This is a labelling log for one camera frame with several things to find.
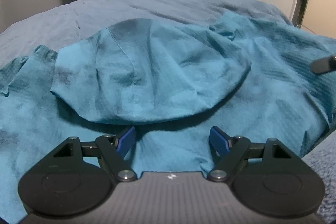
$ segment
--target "turquoise garment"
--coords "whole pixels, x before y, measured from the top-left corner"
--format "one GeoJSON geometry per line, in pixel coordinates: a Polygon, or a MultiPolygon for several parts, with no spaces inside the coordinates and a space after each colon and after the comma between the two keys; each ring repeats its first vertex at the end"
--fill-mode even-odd
{"type": "Polygon", "coordinates": [[[69,136],[93,141],[136,125],[126,160],[143,170],[208,172],[212,126],[305,155],[333,120],[335,73],[311,61],[334,40],[225,13],[208,27],[120,22],[56,52],[38,47],[0,71],[0,216],[25,215],[19,178],[69,136]]]}

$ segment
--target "blue rubber fingertip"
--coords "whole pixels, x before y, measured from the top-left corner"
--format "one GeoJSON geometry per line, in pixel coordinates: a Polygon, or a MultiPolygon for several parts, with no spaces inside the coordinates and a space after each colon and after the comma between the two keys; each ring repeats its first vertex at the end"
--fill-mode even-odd
{"type": "Polygon", "coordinates": [[[135,143],[135,128],[131,127],[118,141],[116,151],[124,158],[135,143]]]}
{"type": "Polygon", "coordinates": [[[209,142],[217,153],[223,157],[229,151],[229,142],[214,127],[210,129],[209,142]]]}

